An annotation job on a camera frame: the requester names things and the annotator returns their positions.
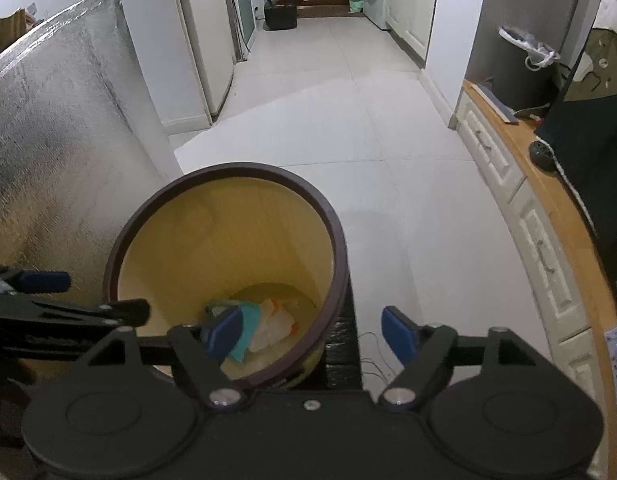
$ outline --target cable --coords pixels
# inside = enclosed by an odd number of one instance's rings
[[[386,381],[384,381],[384,380],[381,378],[381,376],[380,376],[380,375],[378,375],[378,374],[376,374],[376,373],[373,373],[373,372],[362,372],[361,374],[362,374],[362,379],[363,379],[363,376],[365,376],[365,375],[374,375],[375,377],[377,377],[380,381],[382,381],[382,382],[384,383],[384,386],[388,386],[388,384],[386,383]]]
[[[246,50],[249,52],[249,54],[251,53],[251,49],[248,48],[248,42],[246,41],[246,38],[244,37],[244,31],[242,30],[242,18],[239,15],[239,9],[237,8],[237,2],[236,0],[231,0],[233,2],[233,8],[235,9],[235,14],[237,15],[237,30],[239,30],[239,35],[242,37],[242,41],[244,42],[244,46],[246,47]]]
[[[374,366],[377,369],[377,371],[380,373],[382,378],[384,379],[384,383],[388,383],[388,378],[386,377],[386,374],[382,371],[382,369],[379,366],[377,366],[377,364],[375,364],[373,360],[371,360],[370,358],[365,358],[365,359],[361,359],[359,362],[363,365]]]
[[[376,334],[375,332],[364,332],[363,334],[360,334],[360,335],[357,337],[357,340],[361,339],[361,337],[362,337],[362,336],[367,335],[367,334],[370,334],[370,335],[372,335],[372,336],[374,336],[374,337],[375,337],[375,343],[377,343],[377,353],[379,354],[379,356],[381,357],[382,361],[383,361],[383,362],[384,362],[384,364],[386,365],[386,368],[388,368],[388,369],[391,371],[391,373],[392,373],[394,376],[396,376],[396,375],[397,375],[397,372],[396,372],[395,370],[393,370],[393,368],[391,368],[391,365],[390,365],[390,364],[388,364],[388,362],[386,361],[386,358],[385,358],[385,357],[384,357],[384,355],[382,354],[381,349],[379,349],[379,337],[377,337],[377,334]]]

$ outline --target gray trash can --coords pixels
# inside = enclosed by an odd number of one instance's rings
[[[493,94],[513,110],[546,104],[557,52],[532,34],[515,28],[499,30]]]

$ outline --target wire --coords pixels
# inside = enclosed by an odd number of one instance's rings
[[[371,360],[370,358],[365,358],[365,359],[361,359],[359,362],[363,365],[374,366],[377,369],[377,371],[380,373],[382,378],[384,379],[384,383],[388,382],[388,378],[386,377],[386,374],[382,371],[382,369],[379,366],[377,366],[377,364],[375,364],[373,360]]]
[[[381,357],[382,361],[386,365],[386,368],[388,368],[391,371],[391,373],[396,376],[397,372],[395,370],[393,370],[393,368],[391,368],[391,365],[388,364],[388,362],[386,361],[386,358],[382,354],[381,349],[379,348],[379,337],[377,337],[377,334],[375,332],[364,332],[363,334],[360,334],[357,337],[357,340],[361,339],[362,336],[367,335],[367,334],[370,334],[370,335],[375,337],[375,343],[377,343],[377,353],[379,353],[379,356]]]
[[[384,386],[388,386],[386,381],[384,381],[382,379],[381,375],[379,375],[379,374],[376,374],[376,373],[373,373],[373,372],[362,372],[361,374],[362,374],[362,378],[363,378],[363,376],[366,376],[366,375],[374,375],[375,377],[377,377],[380,381],[382,381],[384,383]]]

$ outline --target trash can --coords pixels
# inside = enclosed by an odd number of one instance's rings
[[[309,375],[348,286],[343,230],[325,197],[289,171],[232,163],[183,176],[141,206],[112,249],[104,297],[150,302],[140,335],[203,321],[213,300],[301,298],[288,307],[296,332],[224,361],[229,378],[254,388]]]
[[[516,28],[501,27],[499,36],[493,94],[515,111],[546,104],[553,75],[549,66],[559,54]]]

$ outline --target white floor tile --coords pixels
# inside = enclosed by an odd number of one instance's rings
[[[364,18],[328,18],[327,24],[354,76],[369,70],[419,72],[415,62],[386,30]]]
[[[524,266],[474,162],[389,162],[425,322],[485,335],[508,326],[549,355]]]
[[[262,95],[246,97],[235,104],[233,112],[233,105],[227,102],[228,114],[235,115],[176,150],[184,173],[221,162],[293,166],[382,158],[352,79],[320,80],[320,76],[306,73],[247,79],[247,86],[253,91],[259,88]],[[236,81],[238,95],[240,84]]]
[[[253,108],[271,106],[271,103],[275,101],[293,94],[301,94],[304,91],[310,92],[310,89],[314,87],[350,79],[351,73],[346,67],[235,78],[220,112],[219,121],[225,121]]]
[[[194,138],[199,132],[186,132],[184,134],[173,134],[168,136],[168,142],[170,142],[173,150],[185,145],[189,140]]]
[[[361,357],[370,358],[391,380],[390,368],[400,370],[401,366],[381,337],[382,309],[394,304],[416,322],[421,321],[421,312],[388,164],[346,162],[287,169],[317,187],[339,216],[348,246],[357,328],[359,334],[372,332],[380,341],[378,348],[375,336],[361,336]],[[373,371],[373,365],[363,369]],[[367,380],[369,389],[378,394],[381,381],[371,375]]]
[[[236,66],[236,77],[346,68],[326,20],[298,20],[298,28],[290,30],[259,30],[248,60]]]
[[[373,71],[355,82],[386,158],[472,160],[457,132],[441,120],[417,73]]]

